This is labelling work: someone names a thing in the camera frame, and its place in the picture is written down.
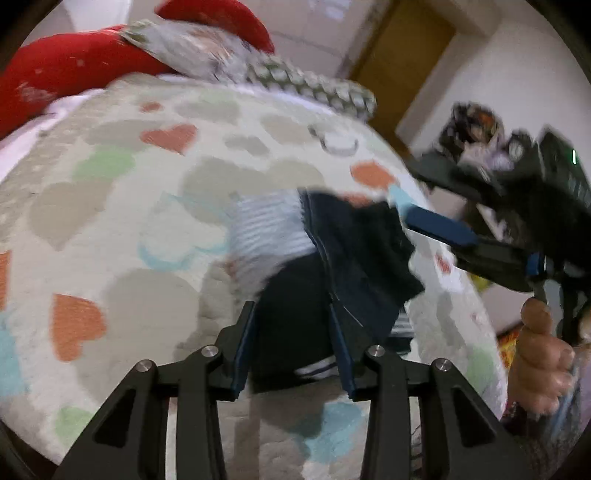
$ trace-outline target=orange heart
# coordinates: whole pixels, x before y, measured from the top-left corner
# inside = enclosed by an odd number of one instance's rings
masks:
[[[10,250],[0,254],[0,312],[6,309],[8,297],[8,267],[10,266]]]
[[[444,275],[449,275],[452,273],[452,266],[449,264],[449,262],[445,258],[443,258],[441,253],[437,252],[435,254],[435,260],[437,262],[437,266],[439,267],[439,270],[441,270],[441,273],[443,273]]]
[[[145,102],[140,107],[140,111],[143,113],[156,112],[160,109],[162,109],[162,104],[158,102]]]
[[[175,125],[169,130],[147,130],[139,136],[140,140],[150,145],[184,155],[184,149],[197,136],[195,125]]]
[[[62,362],[76,360],[82,354],[84,340],[96,340],[106,332],[103,314],[91,301],[55,294],[51,341]]]
[[[361,185],[386,192],[391,184],[398,185],[396,177],[374,160],[353,165],[351,167],[351,176]]]

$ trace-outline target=wooden door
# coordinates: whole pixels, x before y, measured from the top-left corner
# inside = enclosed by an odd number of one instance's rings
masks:
[[[374,92],[378,109],[370,125],[393,147],[398,122],[455,35],[455,28],[423,0],[395,0],[353,71]]]

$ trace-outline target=metal screw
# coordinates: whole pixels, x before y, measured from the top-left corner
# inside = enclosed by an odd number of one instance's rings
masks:
[[[368,348],[368,354],[371,356],[382,356],[386,353],[386,349],[381,345],[372,345]]]
[[[435,365],[435,368],[442,372],[449,372],[453,367],[453,363],[451,363],[447,358],[438,358],[433,362],[433,365]]]
[[[203,356],[211,358],[213,356],[216,356],[219,353],[219,351],[220,351],[219,348],[216,347],[215,345],[207,345],[201,349],[201,354]]]
[[[135,364],[135,369],[138,372],[147,372],[150,370],[150,368],[152,368],[153,364],[154,362],[152,360],[140,360]]]

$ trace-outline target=red blanket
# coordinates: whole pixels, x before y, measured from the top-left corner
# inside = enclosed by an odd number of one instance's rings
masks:
[[[267,29],[235,0],[168,0],[155,11],[168,20],[224,28],[255,48],[273,51]],[[0,76],[0,139],[63,96],[104,88],[127,73],[157,75],[172,71],[121,40],[121,28],[59,34],[19,48]]]

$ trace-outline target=finger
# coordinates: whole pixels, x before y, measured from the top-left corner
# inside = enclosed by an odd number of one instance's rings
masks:
[[[532,332],[539,334],[552,333],[552,317],[548,306],[535,298],[528,299],[521,307],[521,320]]]
[[[521,330],[516,350],[541,370],[568,370],[573,365],[574,350],[568,343],[551,335],[539,335],[528,327]]]
[[[520,356],[516,356],[514,375],[518,384],[528,391],[554,398],[567,394],[574,385],[574,378],[568,372],[540,370]]]
[[[512,376],[516,376],[513,368],[509,372],[509,398],[512,402],[516,401],[524,410],[539,415],[551,415],[558,410],[560,406],[558,397],[550,398],[527,390],[519,384],[517,379],[511,378]]]

